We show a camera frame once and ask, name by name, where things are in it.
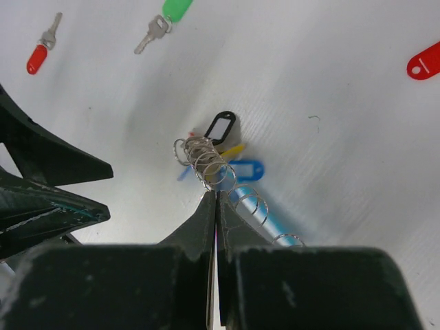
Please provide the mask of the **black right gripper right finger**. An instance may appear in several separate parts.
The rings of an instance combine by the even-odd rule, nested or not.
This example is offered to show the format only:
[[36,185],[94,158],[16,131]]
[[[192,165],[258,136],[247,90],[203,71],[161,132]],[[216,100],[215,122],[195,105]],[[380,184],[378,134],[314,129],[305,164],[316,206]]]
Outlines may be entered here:
[[401,270],[373,247],[281,247],[217,194],[219,313],[227,329],[421,329]]

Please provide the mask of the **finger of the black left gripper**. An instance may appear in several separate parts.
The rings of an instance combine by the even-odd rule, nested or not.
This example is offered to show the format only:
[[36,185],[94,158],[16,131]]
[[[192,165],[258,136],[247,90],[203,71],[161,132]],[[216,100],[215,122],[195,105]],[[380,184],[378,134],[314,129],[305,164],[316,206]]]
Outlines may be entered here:
[[4,89],[1,89],[1,143],[25,179],[65,186],[113,177],[110,164],[35,123]]
[[1,171],[1,259],[110,217],[104,204]]

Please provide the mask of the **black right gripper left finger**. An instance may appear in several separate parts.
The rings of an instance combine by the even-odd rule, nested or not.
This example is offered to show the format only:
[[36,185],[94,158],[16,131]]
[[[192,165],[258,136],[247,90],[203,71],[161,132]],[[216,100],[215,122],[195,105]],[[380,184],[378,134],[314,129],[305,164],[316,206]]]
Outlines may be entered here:
[[216,195],[150,245],[36,248],[1,306],[2,329],[211,329]]

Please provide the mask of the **metal keyring holder with keys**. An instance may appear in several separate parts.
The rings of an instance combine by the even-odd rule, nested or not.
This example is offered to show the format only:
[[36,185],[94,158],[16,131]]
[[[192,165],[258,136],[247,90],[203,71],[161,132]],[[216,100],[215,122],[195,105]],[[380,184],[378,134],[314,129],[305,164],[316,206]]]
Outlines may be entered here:
[[280,217],[270,209],[253,183],[265,174],[264,165],[255,159],[243,159],[243,143],[226,146],[238,119],[231,111],[218,113],[207,131],[194,132],[173,143],[175,159],[184,168],[181,181],[192,171],[206,190],[225,192],[233,210],[247,224],[276,245],[305,246],[296,234],[285,232]]

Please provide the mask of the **key with red tag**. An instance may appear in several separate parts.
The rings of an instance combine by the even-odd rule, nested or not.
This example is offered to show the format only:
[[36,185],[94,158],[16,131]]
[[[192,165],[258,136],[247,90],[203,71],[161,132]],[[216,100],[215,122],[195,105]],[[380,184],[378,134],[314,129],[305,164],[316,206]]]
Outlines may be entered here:
[[413,56],[407,64],[407,74],[415,80],[427,80],[440,72],[440,42]]
[[29,57],[26,65],[28,74],[35,75],[44,63],[49,51],[53,50],[56,44],[56,31],[59,27],[61,19],[63,17],[62,12],[57,12],[54,18],[53,24],[42,33],[41,38],[38,40],[34,51]]

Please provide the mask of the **key with green tag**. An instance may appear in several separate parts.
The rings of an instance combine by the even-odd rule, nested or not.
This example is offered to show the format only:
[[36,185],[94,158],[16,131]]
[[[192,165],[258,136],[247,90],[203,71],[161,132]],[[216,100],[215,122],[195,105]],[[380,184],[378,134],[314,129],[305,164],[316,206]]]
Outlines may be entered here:
[[173,24],[184,17],[192,3],[193,0],[165,0],[162,13],[154,16],[148,23],[147,33],[134,49],[134,54],[141,54],[149,43],[170,33]]

